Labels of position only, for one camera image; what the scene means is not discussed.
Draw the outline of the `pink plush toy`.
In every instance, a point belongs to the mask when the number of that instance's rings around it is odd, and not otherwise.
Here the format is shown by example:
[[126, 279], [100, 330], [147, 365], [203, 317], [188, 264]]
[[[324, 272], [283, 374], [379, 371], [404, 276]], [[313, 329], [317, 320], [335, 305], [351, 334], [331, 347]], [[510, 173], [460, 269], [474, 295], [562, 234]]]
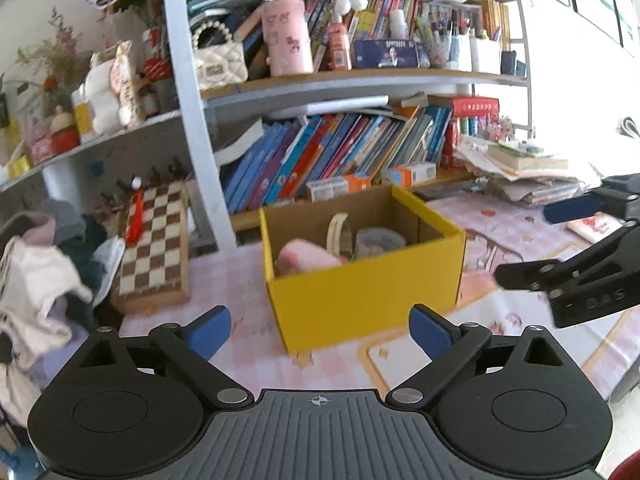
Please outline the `pink plush toy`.
[[280, 250], [274, 268], [279, 275], [305, 274], [341, 266], [345, 260], [308, 240], [291, 240]]

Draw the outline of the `wooden chess board box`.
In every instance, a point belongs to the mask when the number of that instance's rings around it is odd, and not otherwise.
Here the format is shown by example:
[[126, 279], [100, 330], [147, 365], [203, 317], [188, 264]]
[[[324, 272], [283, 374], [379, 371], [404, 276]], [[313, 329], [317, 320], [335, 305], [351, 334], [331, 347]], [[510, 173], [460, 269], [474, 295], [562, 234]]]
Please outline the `wooden chess board box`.
[[[130, 193], [119, 215], [124, 239], [134, 204]], [[122, 315], [152, 313], [185, 304], [191, 298], [186, 189], [180, 181], [143, 190], [142, 235], [120, 260], [111, 303]]]

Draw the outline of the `pink cylinder container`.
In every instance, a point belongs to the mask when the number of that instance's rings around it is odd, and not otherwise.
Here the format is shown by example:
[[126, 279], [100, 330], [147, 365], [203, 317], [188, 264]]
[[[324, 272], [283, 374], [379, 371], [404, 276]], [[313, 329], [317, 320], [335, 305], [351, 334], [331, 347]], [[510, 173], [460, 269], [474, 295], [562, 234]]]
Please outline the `pink cylinder container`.
[[314, 71], [304, 0], [276, 0], [262, 5], [262, 36], [271, 77]]

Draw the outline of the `white bookshelf frame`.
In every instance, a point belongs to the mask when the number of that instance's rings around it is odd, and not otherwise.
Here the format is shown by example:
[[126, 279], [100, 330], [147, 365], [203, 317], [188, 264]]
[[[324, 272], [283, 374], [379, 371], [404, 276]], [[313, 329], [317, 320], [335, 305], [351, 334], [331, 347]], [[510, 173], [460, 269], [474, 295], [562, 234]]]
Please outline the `white bookshelf frame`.
[[[529, 63], [526, 26], [522, 0], [495, 0], [500, 3], [516, 1], [520, 8], [523, 38], [513, 39], [514, 44], [524, 44], [525, 59]], [[74, 148], [73, 151], [47, 160], [42, 166], [29, 170], [27, 174], [1, 185], [1, 212], [9, 216], [18, 210], [18, 206], [27, 207], [32, 202], [37, 205], [39, 196], [46, 192], [55, 200], [67, 200], [76, 209], [86, 211], [92, 208], [94, 193], [100, 194], [99, 185], [107, 184], [107, 177], [116, 177], [116, 169], [125, 177], [130, 176], [134, 165], [143, 166], [143, 162], [125, 162], [125, 155], [115, 155], [114, 162], [104, 162], [105, 176], [91, 177], [89, 162], [98, 160], [97, 150], [106, 150], [115, 139], [132, 148], [132, 154], [144, 155], [151, 162], [159, 162], [160, 155], [169, 158], [179, 155], [182, 142], [189, 149], [190, 161], [204, 208], [204, 244], [217, 244], [218, 248], [228, 250], [236, 247], [236, 232], [253, 229], [259, 224], [258, 212], [235, 214], [230, 216], [224, 204], [224, 193], [219, 180], [219, 171], [215, 162], [212, 135], [214, 140], [223, 134], [235, 136], [245, 127], [251, 126], [259, 116], [267, 115], [286, 108], [301, 108], [303, 105], [324, 101], [372, 98], [388, 96], [392, 102], [409, 99], [417, 93], [432, 90], [431, 87], [469, 86], [475, 90], [478, 84], [505, 84], [506, 86], [527, 88], [528, 125], [516, 125], [532, 136], [532, 97], [530, 80], [517, 76], [485, 73], [460, 72], [460, 70], [436, 70], [436, 68], [371, 68], [370, 70], [346, 70], [346, 72], [320, 72], [296, 76], [283, 76], [261, 80], [245, 81], [242, 84], [219, 87], [202, 91], [198, 88], [195, 70], [192, 66], [192, 52], [189, 47], [188, 14], [186, 0], [165, 0], [168, 17], [168, 37], [173, 61], [186, 61], [184, 74], [181, 68], [174, 68], [175, 84], [180, 112], [153, 117], [148, 126], [126, 132], [119, 131], [110, 138], [101, 138]], [[184, 141], [178, 142], [178, 148], [168, 148], [164, 144], [150, 144], [149, 152], [142, 151], [139, 138], [153, 130], [155, 125], [178, 128], [177, 119], [182, 119]]]

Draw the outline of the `white pen holder cups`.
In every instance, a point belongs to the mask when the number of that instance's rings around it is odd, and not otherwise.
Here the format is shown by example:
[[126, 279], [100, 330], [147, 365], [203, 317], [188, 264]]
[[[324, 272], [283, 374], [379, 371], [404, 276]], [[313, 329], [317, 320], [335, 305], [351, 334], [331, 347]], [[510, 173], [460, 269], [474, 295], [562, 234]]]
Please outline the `white pen holder cups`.
[[499, 41], [469, 35], [452, 36], [447, 67], [462, 72], [499, 75], [501, 52]]

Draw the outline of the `orange white small carton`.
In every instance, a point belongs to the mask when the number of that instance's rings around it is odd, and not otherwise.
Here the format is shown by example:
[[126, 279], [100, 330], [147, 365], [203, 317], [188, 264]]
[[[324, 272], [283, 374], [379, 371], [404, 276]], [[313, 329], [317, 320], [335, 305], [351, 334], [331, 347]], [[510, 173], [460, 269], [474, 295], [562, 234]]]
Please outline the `orange white small carton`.
[[382, 173], [382, 183], [394, 184], [401, 188], [411, 188], [413, 185], [434, 180], [436, 174], [437, 166], [432, 162], [400, 165], [384, 170]]

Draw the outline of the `white plush doll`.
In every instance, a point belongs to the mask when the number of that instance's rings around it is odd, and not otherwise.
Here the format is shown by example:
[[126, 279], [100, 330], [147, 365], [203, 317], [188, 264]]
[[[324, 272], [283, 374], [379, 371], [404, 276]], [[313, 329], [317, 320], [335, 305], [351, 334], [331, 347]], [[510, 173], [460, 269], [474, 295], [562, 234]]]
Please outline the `white plush doll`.
[[91, 58], [85, 94], [92, 113], [92, 130], [97, 136], [134, 130], [144, 122], [133, 46], [131, 40], [119, 41]]

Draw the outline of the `red tassel ornament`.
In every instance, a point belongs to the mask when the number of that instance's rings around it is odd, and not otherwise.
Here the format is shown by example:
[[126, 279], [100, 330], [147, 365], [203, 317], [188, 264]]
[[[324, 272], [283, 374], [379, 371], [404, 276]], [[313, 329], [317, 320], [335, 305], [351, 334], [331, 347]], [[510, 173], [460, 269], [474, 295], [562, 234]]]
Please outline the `red tassel ornament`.
[[126, 232], [125, 242], [128, 247], [136, 246], [142, 235], [143, 226], [143, 190], [142, 179], [135, 176], [131, 181], [132, 203], [134, 204], [134, 214], [130, 217], [129, 226]]

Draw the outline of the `pile of clothes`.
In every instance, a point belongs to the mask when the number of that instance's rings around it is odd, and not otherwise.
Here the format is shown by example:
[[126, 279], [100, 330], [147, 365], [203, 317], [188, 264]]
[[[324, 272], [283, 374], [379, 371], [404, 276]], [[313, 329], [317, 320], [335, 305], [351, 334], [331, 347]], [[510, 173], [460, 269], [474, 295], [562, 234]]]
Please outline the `pile of clothes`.
[[43, 390], [98, 327], [125, 252], [91, 216], [45, 200], [1, 226], [1, 411], [27, 425]]

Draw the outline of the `white quilted handbag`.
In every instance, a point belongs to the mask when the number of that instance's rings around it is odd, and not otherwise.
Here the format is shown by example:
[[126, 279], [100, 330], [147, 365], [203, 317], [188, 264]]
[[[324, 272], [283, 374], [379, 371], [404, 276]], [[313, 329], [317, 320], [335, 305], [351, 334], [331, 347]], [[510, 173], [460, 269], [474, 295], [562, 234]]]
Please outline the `white quilted handbag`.
[[244, 49], [219, 20], [201, 22], [191, 38], [194, 70], [201, 91], [247, 81]]

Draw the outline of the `yellow cardboard box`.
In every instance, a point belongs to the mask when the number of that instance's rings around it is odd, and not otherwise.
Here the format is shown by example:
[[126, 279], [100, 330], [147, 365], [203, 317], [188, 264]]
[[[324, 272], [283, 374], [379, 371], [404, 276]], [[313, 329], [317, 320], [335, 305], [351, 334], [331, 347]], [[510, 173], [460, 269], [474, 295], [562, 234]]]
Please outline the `yellow cardboard box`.
[[[353, 233], [386, 228], [407, 245], [326, 270], [277, 271], [286, 243], [326, 246], [336, 214], [346, 214]], [[456, 306], [465, 232], [403, 188], [380, 185], [324, 202], [262, 208], [259, 215], [266, 285], [289, 354], [404, 325], [414, 304], [440, 314]]]

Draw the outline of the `stack of papers and books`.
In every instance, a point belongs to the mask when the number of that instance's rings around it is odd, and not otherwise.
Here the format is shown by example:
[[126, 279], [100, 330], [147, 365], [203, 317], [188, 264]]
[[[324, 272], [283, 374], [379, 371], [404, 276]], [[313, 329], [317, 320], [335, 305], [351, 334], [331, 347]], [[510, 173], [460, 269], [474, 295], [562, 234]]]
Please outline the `stack of papers and books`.
[[514, 203], [538, 206], [601, 183], [586, 162], [516, 136], [500, 102], [490, 96], [431, 96], [442, 113], [442, 168], [464, 168], [488, 179]]

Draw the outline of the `row of leaning books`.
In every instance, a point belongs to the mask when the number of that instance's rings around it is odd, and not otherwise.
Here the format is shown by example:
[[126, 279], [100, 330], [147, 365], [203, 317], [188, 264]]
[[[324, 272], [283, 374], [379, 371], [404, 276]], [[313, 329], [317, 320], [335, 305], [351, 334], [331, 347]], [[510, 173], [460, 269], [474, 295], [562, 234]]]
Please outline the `row of leaning books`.
[[324, 200], [382, 183], [400, 165], [438, 165], [442, 113], [434, 105], [258, 119], [216, 153], [230, 214], [298, 198]]

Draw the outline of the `clear tape roll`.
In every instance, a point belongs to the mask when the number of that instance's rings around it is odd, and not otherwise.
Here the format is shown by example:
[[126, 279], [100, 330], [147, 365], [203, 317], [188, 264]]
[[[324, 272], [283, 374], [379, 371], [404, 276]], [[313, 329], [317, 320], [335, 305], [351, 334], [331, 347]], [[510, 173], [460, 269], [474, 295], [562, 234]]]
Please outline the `clear tape roll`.
[[396, 231], [386, 228], [370, 228], [360, 230], [355, 240], [355, 258], [370, 258], [404, 249], [407, 246], [405, 237]]

